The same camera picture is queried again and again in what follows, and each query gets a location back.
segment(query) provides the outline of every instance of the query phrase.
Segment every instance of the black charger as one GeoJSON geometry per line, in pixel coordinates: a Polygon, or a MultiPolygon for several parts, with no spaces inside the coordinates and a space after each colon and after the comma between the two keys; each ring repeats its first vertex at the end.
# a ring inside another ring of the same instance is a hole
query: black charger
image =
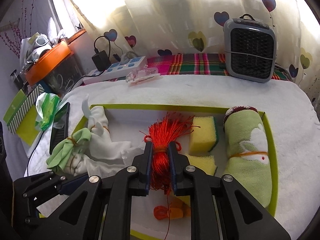
{"type": "Polygon", "coordinates": [[[95,55],[92,56],[92,61],[93,63],[96,65],[96,68],[98,69],[98,71],[105,71],[107,70],[110,66],[111,66],[111,62],[110,62],[110,51],[111,51],[111,44],[110,44],[110,40],[109,38],[104,35],[104,36],[99,36],[98,38],[96,38],[96,40],[94,41],[94,51],[95,51],[95,55]],[[103,51],[99,51],[96,48],[96,41],[99,38],[105,37],[108,41],[109,41],[109,56],[107,56],[107,53],[105,50],[103,51]]]}

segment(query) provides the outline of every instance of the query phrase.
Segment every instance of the orange tray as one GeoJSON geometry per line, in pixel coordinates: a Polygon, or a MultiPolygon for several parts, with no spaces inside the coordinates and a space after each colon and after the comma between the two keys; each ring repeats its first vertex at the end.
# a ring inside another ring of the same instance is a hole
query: orange tray
{"type": "Polygon", "coordinates": [[[71,50],[64,41],[60,42],[57,46],[50,49],[26,73],[26,79],[29,85],[33,86],[34,84],[42,80],[70,53],[71,50]]]}

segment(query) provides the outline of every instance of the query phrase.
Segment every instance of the green plastic bag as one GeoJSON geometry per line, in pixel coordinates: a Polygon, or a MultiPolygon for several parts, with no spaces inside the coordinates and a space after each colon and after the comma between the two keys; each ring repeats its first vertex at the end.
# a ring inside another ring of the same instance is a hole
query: green plastic bag
{"type": "Polygon", "coordinates": [[[36,129],[45,131],[53,122],[60,98],[55,94],[42,93],[36,101],[38,115],[36,117],[36,129]]]}

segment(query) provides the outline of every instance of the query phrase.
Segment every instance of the power adapter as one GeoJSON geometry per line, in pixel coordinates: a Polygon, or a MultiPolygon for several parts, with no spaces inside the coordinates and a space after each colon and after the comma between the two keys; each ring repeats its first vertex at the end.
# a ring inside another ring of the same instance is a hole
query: power adapter
{"type": "Polygon", "coordinates": [[[96,54],[92,56],[93,63],[96,65],[98,71],[107,70],[111,66],[111,62],[105,50],[98,51],[95,49],[96,54]]]}

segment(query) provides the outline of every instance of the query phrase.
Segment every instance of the light green towel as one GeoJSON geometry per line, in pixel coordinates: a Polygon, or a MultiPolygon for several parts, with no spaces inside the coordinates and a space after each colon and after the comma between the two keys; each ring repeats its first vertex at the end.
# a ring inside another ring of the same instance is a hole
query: light green towel
{"type": "Polygon", "coordinates": [[[91,139],[91,132],[88,128],[83,128],[75,132],[71,139],[64,139],[53,149],[52,155],[47,159],[48,169],[55,173],[63,171],[71,153],[83,154],[88,147],[88,142],[91,139]]]}
{"type": "Polygon", "coordinates": [[[224,173],[236,178],[262,206],[267,207],[272,181],[268,155],[262,152],[268,152],[268,141],[259,114],[256,109],[250,109],[233,107],[226,113],[227,155],[229,158],[235,154],[240,156],[229,159],[224,173]],[[248,155],[249,152],[260,154],[248,155]]]}

